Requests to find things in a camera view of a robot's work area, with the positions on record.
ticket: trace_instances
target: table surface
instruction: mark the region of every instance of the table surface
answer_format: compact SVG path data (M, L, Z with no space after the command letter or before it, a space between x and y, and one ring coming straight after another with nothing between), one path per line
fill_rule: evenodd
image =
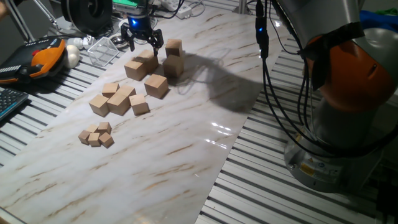
M1 207L27 223L194 223L262 88L254 17L207 9L157 27L165 41L182 39L185 51L185 73L169 80L165 98L146 96L150 113L141 116L91 111L104 83L146 93L149 76L131 80L123 67L150 49L137 45L0 170ZM269 68L280 52L275 32L270 38ZM81 144L81 130L102 121L115 144Z

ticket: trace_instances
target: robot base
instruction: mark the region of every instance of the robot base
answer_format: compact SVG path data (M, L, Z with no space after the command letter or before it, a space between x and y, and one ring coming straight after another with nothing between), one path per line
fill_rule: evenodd
M298 136L296 140L309 151L321 154L322 150L318 146L303 137ZM365 184L382 155L383 150L378 150L359 159L329 159L305 152L290 141L285 148L284 159L290 173L311 189L329 193L357 192Z

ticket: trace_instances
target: wooden cube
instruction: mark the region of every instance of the wooden cube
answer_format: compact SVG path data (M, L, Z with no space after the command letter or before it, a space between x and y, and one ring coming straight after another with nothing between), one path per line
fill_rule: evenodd
M91 133L91 134L88 136L88 143L89 143L92 147L101 146L101 143L100 143L99 138L100 138L100 134L99 134L99 133Z
M145 82L145 89L148 95L161 99L169 90L169 85L165 77L153 74Z
M175 55L177 57L183 57L182 55L182 40L169 39L166 44L166 56Z
M117 91L117 93L122 94L123 96L129 97L132 95L137 94L136 89L131 86L123 85L120 87L120 89Z
M111 131L112 131L112 127L111 127L111 125L109 124L109 122L101 122L100 124L99 124L99 126L98 126L98 133L100 134L100 135L102 135L102 134L104 134L104 133L108 133L108 134L111 134Z
M105 83L102 89L102 95L107 98L111 98L118 89L119 89L118 83Z
M102 134L99 137L99 141L105 148L109 148L114 143L112 136L108 133Z
M170 55L163 62L164 75L168 77L179 77L184 71L184 62L180 57Z
M143 52L141 52L141 54L139 54L132 60L135 62L143 63L147 70L147 73L153 73L159 66L157 56L155 56L155 54L150 50L144 50Z
M141 81L147 75L147 69L142 62L130 61L124 65L126 75L133 80Z
M143 94L130 96L129 99L130 99L130 105L135 115L140 115L149 112L149 107L145 100L145 96Z
M129 99L119 93L115 93L108 100L108 107L110 112L123 116L125 112L130 108Z
M88 144L89 144L89 143L88 143L88 136L89 136L90 134L91 134L91 133L90 133L89 131L83 130L83 131L79 134L79 139L80 139L81 143L88 145Z
M106 104L107 101L108 101L107 97L96 95L94 99L92 99L89 102L89 104L94 113L102 117L105 117L109 113L109 108L108 105Z
M90 125L86 131L90 132L90 133L96 133L98 130L98 126L95 124Z

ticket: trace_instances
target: stack of wooden blocks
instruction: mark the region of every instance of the stack of wooden blocks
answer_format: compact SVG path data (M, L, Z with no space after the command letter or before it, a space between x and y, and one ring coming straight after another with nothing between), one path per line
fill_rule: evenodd
M163 63L166 77L179 77L184 71L182 41L169 39L166 45L167 58ZM137 81L141 81L148 73L152 74L159 66L157 56L150 50L144 50L137 57L125 64L126 75ZM148 95L162 99L169 90L167 79L163 76L152 74L145 82ZM149 112L149 106L143 94L137 94L131 86L119 86L118 83L106 83L102 89L102 95L96 95L90 101L90 107L94 113L105 117L109 112L123 116L131 107L135 115ZM110 147L114 143L111 137L111 126L108 122L99 126L91 125L80 133L79 139L83 144L93 147Z
M92 124L79 134L81 143L99 147L101 145L109 148L113 143L111 136L112 127L108 122L101 122L99 126Z
M184 72L182 41L169 39L166 44L166 60L163 62L164 75L178 78Z
M130 108L129 97L134 96L136 89L131 86L118 83L106 83L102 90L102 95L96 95L90 101L91 109L94 113L105 117L109 112L123 116Z

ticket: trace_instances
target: black device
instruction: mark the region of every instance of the black device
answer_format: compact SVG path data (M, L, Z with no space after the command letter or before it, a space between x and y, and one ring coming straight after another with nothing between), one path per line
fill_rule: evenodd
M134 51L134 38L140 40L146 40L154 48L154 54L157 55L157 51L163 46L164 40L162 31L160 29L153 30L150 26L150 18L129 18L129 23L124 23L121 26L122 38L126 40L130 45L130 50Z
M61 0L61 8L66 21L94 37L112 23L112 0Z
M27 100L28 94L10 88L0 92L0 120Z
M20 46L0 65L0 84L29 83L32 79L56 75L63 67L65 41L58 37Z

